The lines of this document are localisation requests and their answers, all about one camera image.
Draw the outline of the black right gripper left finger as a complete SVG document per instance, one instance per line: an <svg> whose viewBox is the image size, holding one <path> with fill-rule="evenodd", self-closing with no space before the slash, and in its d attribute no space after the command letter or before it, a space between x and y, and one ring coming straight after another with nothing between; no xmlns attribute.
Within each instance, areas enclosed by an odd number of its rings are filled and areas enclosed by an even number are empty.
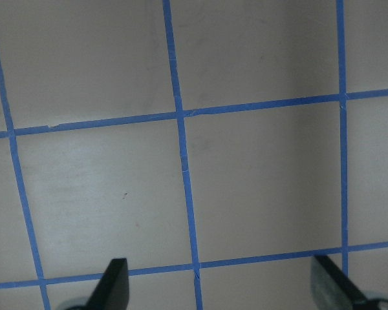
<svg viewBox="0 0 388 310"><path fill-rule="evenodd" d="M110 261L84 309L126 310L129 295L127 259L115 258Z"/></svg>

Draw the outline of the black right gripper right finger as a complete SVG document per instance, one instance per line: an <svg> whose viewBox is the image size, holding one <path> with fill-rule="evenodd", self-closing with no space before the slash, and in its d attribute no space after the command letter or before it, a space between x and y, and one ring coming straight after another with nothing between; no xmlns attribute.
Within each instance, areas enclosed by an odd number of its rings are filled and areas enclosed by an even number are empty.
<svg viewBox="0 0 388 310"><path fill-rule="evenodd" d="M367 297L326 255L315 255L310 266L310 291L318 309L365 309Z"/></svg>

